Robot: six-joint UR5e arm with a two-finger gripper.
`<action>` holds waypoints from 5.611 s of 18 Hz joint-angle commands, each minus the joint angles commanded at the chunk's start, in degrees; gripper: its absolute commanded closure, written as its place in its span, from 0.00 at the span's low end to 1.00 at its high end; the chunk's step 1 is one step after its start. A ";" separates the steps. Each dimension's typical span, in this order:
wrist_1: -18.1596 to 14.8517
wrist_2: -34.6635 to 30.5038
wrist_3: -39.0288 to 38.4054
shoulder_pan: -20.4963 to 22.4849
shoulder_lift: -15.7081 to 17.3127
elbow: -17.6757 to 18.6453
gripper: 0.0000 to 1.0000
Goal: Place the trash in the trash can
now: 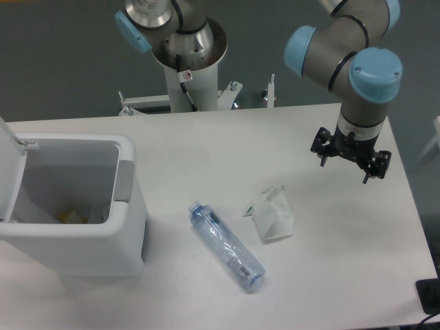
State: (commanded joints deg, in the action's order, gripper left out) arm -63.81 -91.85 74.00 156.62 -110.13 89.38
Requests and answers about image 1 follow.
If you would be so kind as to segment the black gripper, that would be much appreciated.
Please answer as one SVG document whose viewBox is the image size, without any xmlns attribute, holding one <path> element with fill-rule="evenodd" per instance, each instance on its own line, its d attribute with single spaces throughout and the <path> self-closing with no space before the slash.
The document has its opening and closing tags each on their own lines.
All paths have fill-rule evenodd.
<svg viewBox="0 0 440 330">
<path fill-rule="evenodd" d="M 365 176 L 362 181 L 366 184 L 369 179 L 383 179 L 391 162 L 390 151 L 374 151 L 377 138 L 369 140 L 356 140 L 354 137 L 345 135 L 339 127 L 335 129 L 335 135 L 324 127 L 320 127 L 313 139 L 310 151 L 320 158 L 320 166 L 323 167 L 327 159 L 334 156 L 334 147 L 337 154 L 344 159 L 355 162 L 363 169 Z"/>
</svg>

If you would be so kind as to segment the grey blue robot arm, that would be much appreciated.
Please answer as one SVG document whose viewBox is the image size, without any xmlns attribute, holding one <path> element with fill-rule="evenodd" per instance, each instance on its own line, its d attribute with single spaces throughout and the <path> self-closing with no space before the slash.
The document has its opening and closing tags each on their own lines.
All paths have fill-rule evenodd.
<svg viewBox="0 0 440 330">
<path fill-rule="evenodd" d="M 323 1 L 333 18 L 320 31 L 305 25 L 289 38 L 285 64 L 342 101 L 334 131 L 319 129 L 311 151 L 322 161 L 342 157 L 367 179 L 383 178 L 391 153 L 374 149 L 399 91 L 402 62 L 374 46 L 397 22 L 398 1 Z M 136 51 L 152 52 L 164 68 L 174 112 L 220 109 L 218 65 L 228 42 L 204 1 L 127 1 L 115 24 Z"/>
</svg>

